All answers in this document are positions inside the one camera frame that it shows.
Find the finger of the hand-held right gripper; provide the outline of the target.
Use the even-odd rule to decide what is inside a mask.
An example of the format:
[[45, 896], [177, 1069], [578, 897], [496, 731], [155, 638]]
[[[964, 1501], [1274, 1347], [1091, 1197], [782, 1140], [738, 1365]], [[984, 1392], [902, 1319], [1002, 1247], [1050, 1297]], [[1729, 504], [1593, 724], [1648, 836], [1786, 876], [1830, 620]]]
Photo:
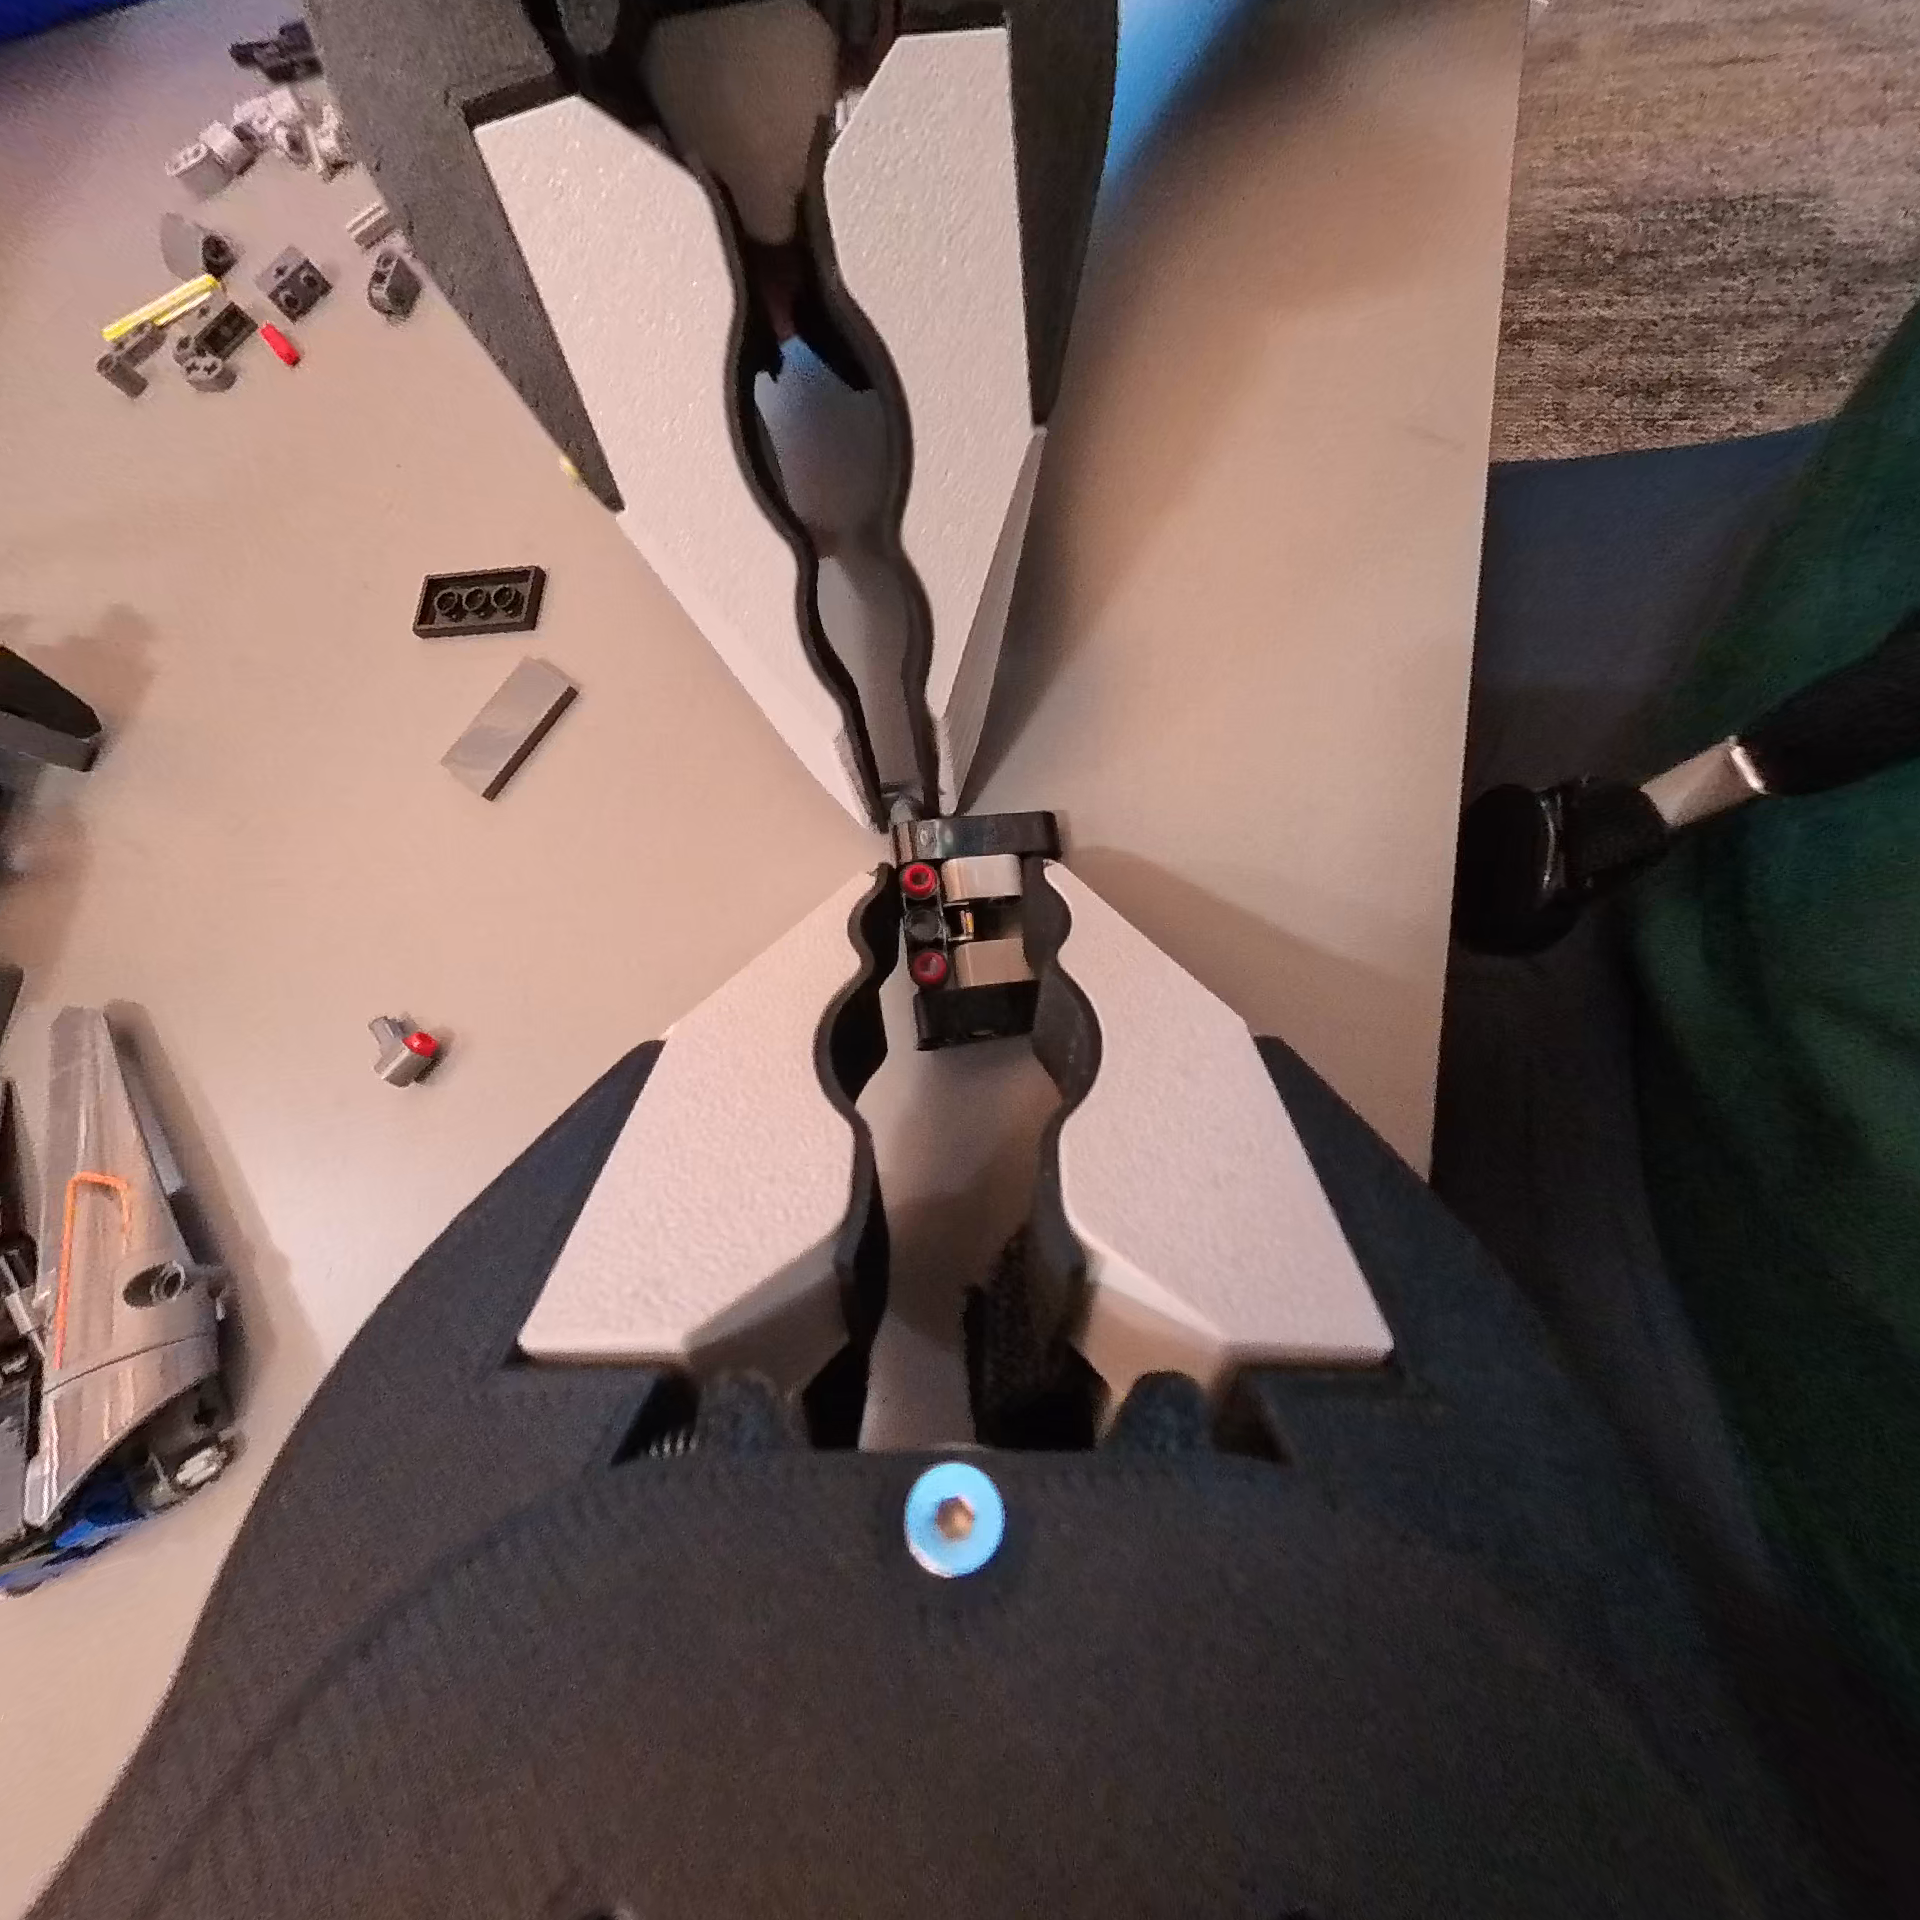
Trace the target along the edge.
[[818, 564], [755, 470], [741, 270], [708, 182], [580, 95], [474, 134], [603, 449], [616, 518], [844, 812], [881, 828]]
[[898, 36], [838, 112], [824, 201], [838, 276], [902, 396], [902, 555], [930, 622], [940, 812], [957, 812], [1046, 439], [1028, 391], [1011, 29]]

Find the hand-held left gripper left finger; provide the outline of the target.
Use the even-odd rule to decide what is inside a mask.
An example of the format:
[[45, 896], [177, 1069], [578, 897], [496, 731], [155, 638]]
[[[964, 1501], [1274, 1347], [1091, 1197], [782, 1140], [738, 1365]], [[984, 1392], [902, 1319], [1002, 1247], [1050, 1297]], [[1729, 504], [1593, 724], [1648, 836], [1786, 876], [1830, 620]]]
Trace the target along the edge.
[[821, 1374], [868, 1156], [828, 1017], [870, 958], [859, 872], [674, 1021], [522, 1325], [531, 1359]]

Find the partly built lego car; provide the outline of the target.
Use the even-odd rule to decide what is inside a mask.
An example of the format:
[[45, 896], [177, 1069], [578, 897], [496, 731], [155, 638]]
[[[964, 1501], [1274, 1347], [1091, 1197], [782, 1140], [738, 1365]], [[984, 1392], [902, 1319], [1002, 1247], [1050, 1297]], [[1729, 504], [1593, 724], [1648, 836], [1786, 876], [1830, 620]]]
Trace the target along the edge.
[[35, 660], [2, 646], [2, 876], [37, 876], [70, 836], [105, 719]]

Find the pile of loose lego pieces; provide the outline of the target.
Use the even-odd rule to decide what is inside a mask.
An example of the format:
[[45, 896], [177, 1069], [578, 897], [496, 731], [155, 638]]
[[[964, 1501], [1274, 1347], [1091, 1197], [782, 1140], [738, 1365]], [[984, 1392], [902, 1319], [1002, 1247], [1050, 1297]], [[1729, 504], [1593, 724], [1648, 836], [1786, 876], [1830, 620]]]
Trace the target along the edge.
[[[212, 203], [241, 184], [266, 157], [323, 182], [348, 176], [361, 160], [346, 112], [325, 80], [320, 41], [307, 16], [289, 16], [275, 32], [236, 39], [228, 60], [252, 75], [257, 88], [228, 115], [210, 119], [166, 161], [166, 180], [195, 203]], [[369, 268], [369, 305], [385, 323], [409, 320], [426, 276], [400, 232], [398, 213], [373, 198], [346, 225], [353, 257]], [[158, 225], [161, 262], [171, 284], [104, 326], [97, 375], [125, 397], [142, 397], [154, 383], [152, 363], [170, 352], [193, 392], [227, 392], [237, 375], [237, 353], [249, 345], [283, 368], [301, 363], [293, 326], [323, 305], [334, 276], [310, 248], [282, 247], [252, 268], [252, 291], [266, 304], [260, 318], [233, 295], [233, 275], [245, 264], [241, 243], [202, 215], [166, 211]]]

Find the black lego frame assembly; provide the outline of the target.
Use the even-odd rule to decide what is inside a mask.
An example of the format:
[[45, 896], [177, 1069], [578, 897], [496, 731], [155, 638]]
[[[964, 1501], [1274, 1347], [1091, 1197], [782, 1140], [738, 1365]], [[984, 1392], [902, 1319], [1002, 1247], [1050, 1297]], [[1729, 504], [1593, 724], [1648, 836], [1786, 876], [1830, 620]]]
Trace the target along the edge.
[[1058, 816], [1050, 808], [894, 824], [920, 1049], [1028, 1032], [1041, 982], [1027, 953], [1027, 870], [1060, 848]]

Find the black three-hole lego plate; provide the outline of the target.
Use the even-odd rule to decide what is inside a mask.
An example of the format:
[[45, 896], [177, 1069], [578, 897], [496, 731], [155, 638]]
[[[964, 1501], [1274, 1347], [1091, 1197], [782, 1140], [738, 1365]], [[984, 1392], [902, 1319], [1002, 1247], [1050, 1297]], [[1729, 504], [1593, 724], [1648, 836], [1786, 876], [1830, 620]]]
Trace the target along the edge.
[[411, 633], [420, 640], [531, 633], [541, 616], [545, 585], [546, 574], [540, 564], [427, 574]]

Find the grey lego wing panel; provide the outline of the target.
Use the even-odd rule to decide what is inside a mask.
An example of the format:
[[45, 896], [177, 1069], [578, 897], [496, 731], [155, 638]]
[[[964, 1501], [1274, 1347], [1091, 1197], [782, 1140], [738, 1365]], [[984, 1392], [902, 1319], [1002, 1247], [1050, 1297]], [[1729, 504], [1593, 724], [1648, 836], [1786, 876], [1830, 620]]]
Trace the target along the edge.
[[225, 1271], [108, 1011], [50, 1021], [40, 1224], [4, 1214], [4, 1596], [117, 1545], [233, 1462]]

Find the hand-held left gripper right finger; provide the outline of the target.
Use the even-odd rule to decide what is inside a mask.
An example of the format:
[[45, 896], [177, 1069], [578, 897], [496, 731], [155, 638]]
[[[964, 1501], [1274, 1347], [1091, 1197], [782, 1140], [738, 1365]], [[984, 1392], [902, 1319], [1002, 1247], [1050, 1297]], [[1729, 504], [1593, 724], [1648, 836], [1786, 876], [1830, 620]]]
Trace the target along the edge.
[[1051, 982], [1091, 1019], [1054, 1150], [1097, 1374], [1377, 1368], [1395, 1336], [1248, 1021], [1064, 863]]

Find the grey flat lego tile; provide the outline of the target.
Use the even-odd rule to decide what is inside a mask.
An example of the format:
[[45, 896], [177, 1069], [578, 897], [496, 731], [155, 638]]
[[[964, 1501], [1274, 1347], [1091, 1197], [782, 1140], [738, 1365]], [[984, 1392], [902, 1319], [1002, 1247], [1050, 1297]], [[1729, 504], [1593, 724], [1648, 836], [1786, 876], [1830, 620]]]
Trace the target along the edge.
[[538, 655], [516, 660], [477, 716], [444, 749], [438, 768], [476, 798], [499, 799], [578, 692], [576, 680], [553, 662]]

